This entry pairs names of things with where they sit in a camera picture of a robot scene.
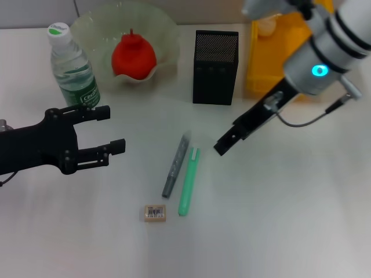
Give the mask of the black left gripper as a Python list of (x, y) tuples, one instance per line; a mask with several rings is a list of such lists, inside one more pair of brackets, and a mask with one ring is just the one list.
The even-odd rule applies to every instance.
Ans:
[(1, 132), (1, 174), (51, 165), (63, 174), (104, 167), (109, 156), (125, 153), (125, 139), (95, 148), (78, 149), (76, 122), (110, 118), (108, 105), (90, 108), (87, 104), (49, 108), (41, 122)]

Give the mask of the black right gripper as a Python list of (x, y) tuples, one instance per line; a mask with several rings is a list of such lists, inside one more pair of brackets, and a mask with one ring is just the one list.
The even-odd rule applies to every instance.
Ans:
[(278, 82), (261, 100), (235, 120), (229, 129), (214, 145), (214, 150), (223, 156), (239, 140), (244, 140), (275, 116), (299, 96), (299, 92), (286, 78)]

